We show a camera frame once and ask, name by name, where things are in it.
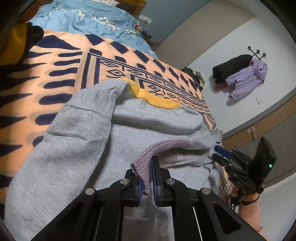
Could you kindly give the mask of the pink sleeved right forearm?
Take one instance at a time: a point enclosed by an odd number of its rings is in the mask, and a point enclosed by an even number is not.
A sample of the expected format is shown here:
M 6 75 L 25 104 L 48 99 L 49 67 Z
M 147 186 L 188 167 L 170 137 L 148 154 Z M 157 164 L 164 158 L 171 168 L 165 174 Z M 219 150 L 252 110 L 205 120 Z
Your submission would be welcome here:
M 263 227 L 260 224 L 260 210 L 259 210 L 259 199 L 251 204 L 244 205 L 240 204 L 238 214 L 243 218 L 252 228 L 254 228 L 261 236 Z

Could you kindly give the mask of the right hand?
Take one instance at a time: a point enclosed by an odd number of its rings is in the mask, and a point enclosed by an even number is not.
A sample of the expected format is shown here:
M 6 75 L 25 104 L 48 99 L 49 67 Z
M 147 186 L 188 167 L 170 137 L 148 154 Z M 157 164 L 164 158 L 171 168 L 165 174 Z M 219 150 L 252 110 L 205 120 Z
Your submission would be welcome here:
M 232 197 L 238 197 L 239 192 L 240 192 L 240 188 L 237 187 L 236 185 L 234 185 L 233 189 L 232 189 Z M 257 201 L 258 199 L 259 199 L 259 194 L 255 192 L 255 193 L 250 194 L 250 195 L 244 195 L 242 202 L 244 202 L 246 204 L 252 204 L 255 201 Z

